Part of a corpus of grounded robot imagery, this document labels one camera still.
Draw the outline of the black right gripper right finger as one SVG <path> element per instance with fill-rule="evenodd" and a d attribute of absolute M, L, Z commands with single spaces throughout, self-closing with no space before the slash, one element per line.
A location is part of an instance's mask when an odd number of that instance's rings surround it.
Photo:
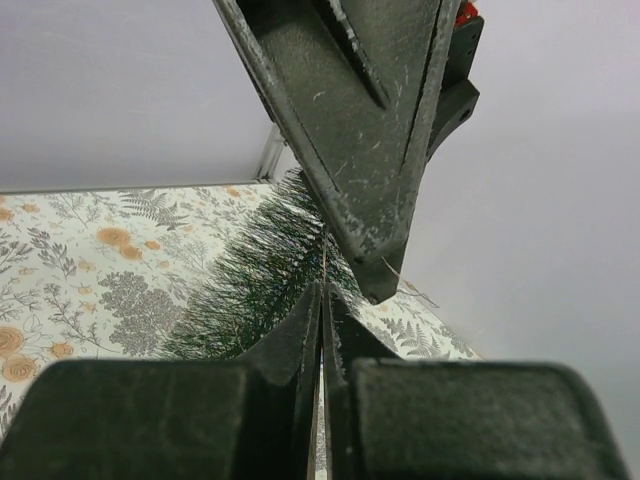
<path fill-rule="evenodd" d="M 626 479 L 584 378 L 557 363 L 409 361 L 324 288 L 331 479 Z"/>

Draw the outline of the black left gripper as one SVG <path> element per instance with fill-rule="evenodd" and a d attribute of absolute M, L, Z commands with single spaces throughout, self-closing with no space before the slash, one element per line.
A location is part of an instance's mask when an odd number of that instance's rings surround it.
<path fill-rule="evenodd" d="M 473 114 L 472 1 L 220 1 L 217 10 L 372 304 L 398 288 L 428 160 Z"/>

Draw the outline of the small green christmas tree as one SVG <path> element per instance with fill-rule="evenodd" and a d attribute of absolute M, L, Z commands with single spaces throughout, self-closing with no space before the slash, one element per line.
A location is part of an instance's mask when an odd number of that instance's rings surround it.
<path fill-rule="evenodd" d="M 180 360 L 233 359 L 280 324 L 314 281 L 336 285 L 352 311 L 363 304 L 301 171 L 293 170 L 196 284 L 160 354 Z"/>

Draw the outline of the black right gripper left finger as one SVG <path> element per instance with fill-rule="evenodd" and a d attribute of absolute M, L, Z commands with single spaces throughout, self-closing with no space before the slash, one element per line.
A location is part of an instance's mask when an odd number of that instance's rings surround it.
<path fill-rule="evenodd" d="M 69 360 L 28 389 L 5 479 L 310 479 L 321 287 L 232 360 Z"/>

